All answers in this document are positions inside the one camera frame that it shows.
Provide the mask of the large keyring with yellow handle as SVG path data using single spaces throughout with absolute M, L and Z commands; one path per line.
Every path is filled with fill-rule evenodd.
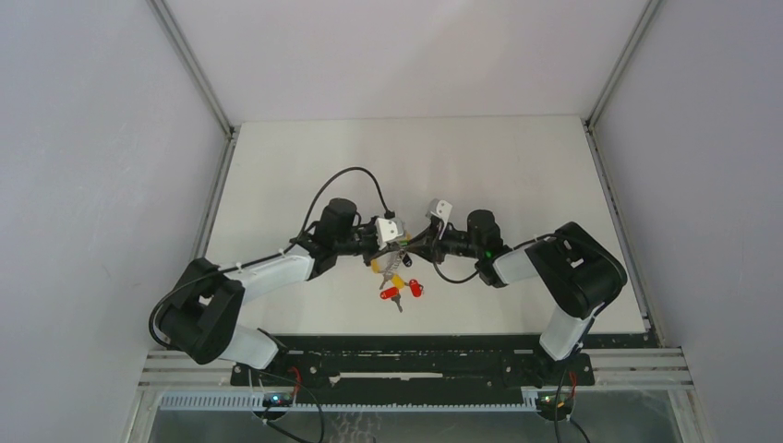
M 387 281 L 391 281 L 396 274 L 397 269 L 401 266 L 410 268 L 412 265 L 413 260 L 404 245 L 394 245 L 391 249 L 387 250 L 385 254 L 373 258 L 370 261 L 371 270 L 383 277 L 383 283 L 381 285 L 384 285 Z

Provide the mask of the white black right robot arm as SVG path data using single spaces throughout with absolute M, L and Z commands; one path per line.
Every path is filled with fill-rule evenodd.
M 511 247 L 490 210 L 470 212 L 463 230 L 436 215 L 429 219 L 428 228 L 409 241 L 409 253 L 433 265 L 447 256 L 471 258 L 477 277 L 494 288 L 534 277 L 543 282 L 556 306 L 539 337 L 534 371 L 544 383 L 559 383 L 597 316 L 627 284 L 620 261 L 575 221 Z

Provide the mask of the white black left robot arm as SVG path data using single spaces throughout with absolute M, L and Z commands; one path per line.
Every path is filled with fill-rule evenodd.
M 175 284 L 152 309 L 153 339 L 206 365 L 225 360 L 252 367 L 268 385 L 282 382 L 287 358 L 268 333 L 244 327 L 243 306 L 261 296 L 311 281 L 331 269 L 340 256 L 370 262 L 385 247 L 404 238 L 404 226 L 391 211 L 357 224 L 355 204 L 334 198 L 318 220 L 307 225 L 288 246 L 268 257 L 222 269 L 204 257 L 192 260 Z

